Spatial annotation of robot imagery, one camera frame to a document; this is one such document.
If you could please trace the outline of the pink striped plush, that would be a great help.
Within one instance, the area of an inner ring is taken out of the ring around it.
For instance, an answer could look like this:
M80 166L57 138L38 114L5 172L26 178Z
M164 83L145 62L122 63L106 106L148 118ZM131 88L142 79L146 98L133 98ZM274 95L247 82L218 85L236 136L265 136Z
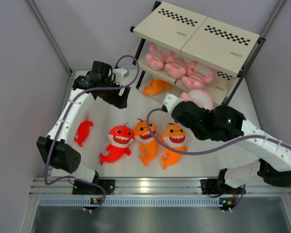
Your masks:
M196 61L181 54L172 53L166 57L164 66L166 72L174 79L181 79L186 75L188 69L195 67Z
M206 83L211 83L216 75L216 69L202 63L195 63L193 68L187 69L186 75L181 78L181 81L190 90L201 90Z
M162 46L156 45L154 43L150 44L149 52L146 54L145 58L147 64L153 70L161 70L166 64L166 59L173 55L173 51L166 49Z
M208 93L200 89L194 89L187 93L183 92L180 97L185 101L192 101L201 108L212 110L214 105Z

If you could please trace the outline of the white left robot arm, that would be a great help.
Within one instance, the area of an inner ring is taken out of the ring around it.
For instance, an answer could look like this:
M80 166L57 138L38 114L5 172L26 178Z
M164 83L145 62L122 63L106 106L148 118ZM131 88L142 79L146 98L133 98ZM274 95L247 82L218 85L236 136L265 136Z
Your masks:
M67 179L83 182L83 188L89 194L99 190L100 182L95 179L97 172L81 160L81 153L73 145L85 141L90 134L92 126L86 126L90 122L88 111L97 98L119 109L127 107L130 85L122 85L120 81L128 75L129 70L125 68L94 61L90 71L74 79L60 117L48 134L39 137L36 143L45 163L46 185L56 182L48 181L49 168L54 168L65 171Z

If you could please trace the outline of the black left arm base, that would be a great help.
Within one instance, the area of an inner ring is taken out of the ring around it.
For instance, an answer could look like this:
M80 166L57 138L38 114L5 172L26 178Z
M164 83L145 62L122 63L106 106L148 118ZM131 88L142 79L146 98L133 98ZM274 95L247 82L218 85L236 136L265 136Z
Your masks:
M115 190L115 180L113 179L100 179L98 185L101 186L107 195L110 195ZM89 185L78 180L74 181L72 190L73 195L102 195L103 191L93 185Z

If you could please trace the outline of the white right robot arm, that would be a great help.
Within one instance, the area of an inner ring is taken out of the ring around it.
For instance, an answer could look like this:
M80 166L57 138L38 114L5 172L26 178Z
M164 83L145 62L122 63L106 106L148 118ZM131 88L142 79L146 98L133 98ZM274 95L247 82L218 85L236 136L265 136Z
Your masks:
M227 105L208 110L180 99L166 107L175 122L190 129L197 139L222 141L223 148L236 144L257 156L250 164L221 169L216 181L221 192L259 180L276 187L291 186L291 145L270 136L241 112Z

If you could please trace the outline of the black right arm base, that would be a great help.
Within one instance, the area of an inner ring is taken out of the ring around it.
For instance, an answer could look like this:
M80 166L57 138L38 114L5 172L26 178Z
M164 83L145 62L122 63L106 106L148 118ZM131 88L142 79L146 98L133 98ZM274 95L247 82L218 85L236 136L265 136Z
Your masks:
M239 186L233 188L224 183L223 180L218 179L202 179L200 181L202 194L204 195L224 195L224 194L244 194L246 190Z

